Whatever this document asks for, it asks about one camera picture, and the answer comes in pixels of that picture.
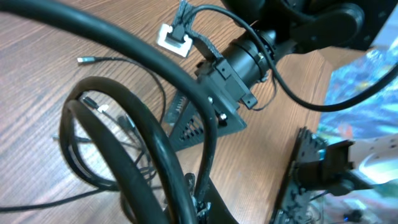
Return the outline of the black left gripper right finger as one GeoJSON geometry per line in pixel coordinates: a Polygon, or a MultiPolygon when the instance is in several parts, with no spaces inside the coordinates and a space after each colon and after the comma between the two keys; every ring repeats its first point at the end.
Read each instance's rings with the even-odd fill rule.
{"type": "Polygon", "coordinates": [[[289,164],[278,190],[269,223],[307,223],[307,210],[315,180],[317,164],[322,159],[319,151],[326,148],[325,141],[306,127],[298,131],[289,158],[289,164]]]}

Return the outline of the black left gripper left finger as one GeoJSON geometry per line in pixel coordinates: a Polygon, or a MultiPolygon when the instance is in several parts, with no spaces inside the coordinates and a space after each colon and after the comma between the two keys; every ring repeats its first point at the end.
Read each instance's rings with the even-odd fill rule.
{"type": "Polygon", "coordinates": [[[195,174],[187,173],[184,178],[193,205],[193,213],[188,214],[188,223],[238,224],[211,179],[208,181],[203,201],[199,201],[193,195],[195,174]]]}

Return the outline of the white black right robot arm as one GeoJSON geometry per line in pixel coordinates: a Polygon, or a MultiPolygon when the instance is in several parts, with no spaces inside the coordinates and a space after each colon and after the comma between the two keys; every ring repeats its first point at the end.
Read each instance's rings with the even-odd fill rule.
{"type": "Polygon", "coordinates": [[[161,25],[157,44],[181,57],[192,48],[202,54],[197,81],[215,111],[217,134],[225,136],[245,129],[241,105],[259,111],[251,92],[255,84],[271,80],[285,87],[275,67],[282,57],[327,47],[368,50],[396,8],[396,1],[223,1],[221,6],[181,1],[173,22],[161,25]],[[205,10],[244,29],[222,52],[193,30],[196,15],[205,10]]]}

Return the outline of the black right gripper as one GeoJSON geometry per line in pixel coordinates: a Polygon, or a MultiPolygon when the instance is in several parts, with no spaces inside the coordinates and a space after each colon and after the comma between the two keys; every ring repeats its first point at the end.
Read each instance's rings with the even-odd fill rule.
{"type": "MultiPolygon", "coordinates": [[[[239,102],[251,109],[257,99],[251,87],[258,80],[258,65],[253,59],[242,57],[219,58],[213,62],[202,60],[195,75],[208,92],[208,101],[216,114],[218,136],[240,132],[246,123],[238,114],[239,102]]],[[[165,115],[171,127],[169,139],[176,151],[204,141],[204,127],[194,105],[177,91],[165,115]]]]}

